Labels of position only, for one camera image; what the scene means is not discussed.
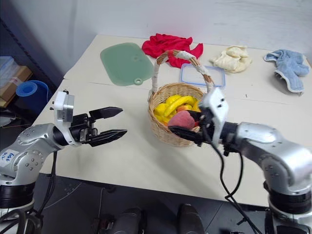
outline white table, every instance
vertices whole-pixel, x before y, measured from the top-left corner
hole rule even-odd
[[[75,95],[74,115],[106,106],[123,108],[114,118],[98,120],[95,125],[99,131],[119,128],[127,129],[128,133],[117,141],[94,148],[90,145],[65,147],[58,153],[57,175],[223,200],[220,162],[210,146],[177,148],[160,142],[153,135],[147,115],[148,89],[66,79],[58,91],[63,89]],[[49,107],[55,96],[35,124],[54,121]],[[232,110],[228,121],[266,123],[279,129],[289,140],[312,147],[311,108],[244,98],[228,98],[228,103]],[[42,173],[51,172],[52,160],[53,157],[48,156]],[[248,159],[245,164],[236,200],[268,205],[262,171]],[[238,156],[231,154],[226,158],[225,169],[225,181],[230,189],[235,186],[238,173]]]
[[[114,85],[109,79],[107,72],[100,59],[100,53],[103,49],[112,45],[132,42],[142,46],[146,39],[123,38],[97,35],[90,46],[83,53],[77,63],[66,73],[65,79],[75,81],[85,81],[99,84]],[[217,57],[227,46],[206,45],[204,44],[204,53],[199,58],[201,64],[211,65],[210,58]],[[266,62],[263,57],[270,51],[260,49],[247,49],[250,57],[253,59],[250,67],[238,74],[226,75],[226,88],[224,93],[227,98],[240,98],[244,100],[269,101],[284,104],[304,104],[308,105],[312,100],[312,72],[302,78],[305,87],[305,93],[299,97],[286,89],[286,84],[280,82],[274,77],[275,63]],[[155,59],[148,56],[152,64]],[[164,84],[179,82],[180,69],[171,67],[169,64],[162,64],[159,70],[159,86]],[[151,79],[145,81],[142,85],[131,85],[138,89],[151,89]]]

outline white wall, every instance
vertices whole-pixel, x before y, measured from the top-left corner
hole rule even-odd
[[[312,55],[311,0],[12,0],[65,73],[96,34],[287,48]]]

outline handwritten label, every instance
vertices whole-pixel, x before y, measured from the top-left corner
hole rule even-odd
[[[19,152],[15,150],[6,150],[0,156],[0,167],[8,165]]]

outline rolled mat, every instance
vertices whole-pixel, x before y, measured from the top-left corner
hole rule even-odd
[[[52,96],[49,87],[39,80],[30,80],[20,84],[15,92],[37,114],[40,114]]]

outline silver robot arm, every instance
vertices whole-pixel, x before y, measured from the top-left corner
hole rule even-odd
[[[302,224],[305,233],[312,233],[312,153],[284,139],[278,130],[267,125],[227,122],[229,106],[218,88],[206,94],[199,107],[201,113],[189,113],[199,120],[201,128],[207,129],[211,143],[223,144],[225,156],[229,152],[241,153],[263,170],[273,222],[288,228]],[[198,146],[206,142],[202,131],[195,133],[179,126],[169,128]],[[274,233],[283,232],[275,229]]]
[[[68,91],[58,92],[53,105],[55,125],[31,126],[0,152],[0,216],[15,209],[29,211],[33,208],[35,182],[49,154],[66,145],[106,144],[127,132],[108,130],[98,134],[94,127],[97,119],[113,117],[122,111],[120,108],[106,107],[90,111],[90,116],[73,116],[74,96]]]
[[[292,222],[291,226],[306,225],[312,232],[312,153],[262,124],[243,122],[234,138],[224,143],[233,144],[263,170],[273,213],[280,220]]]

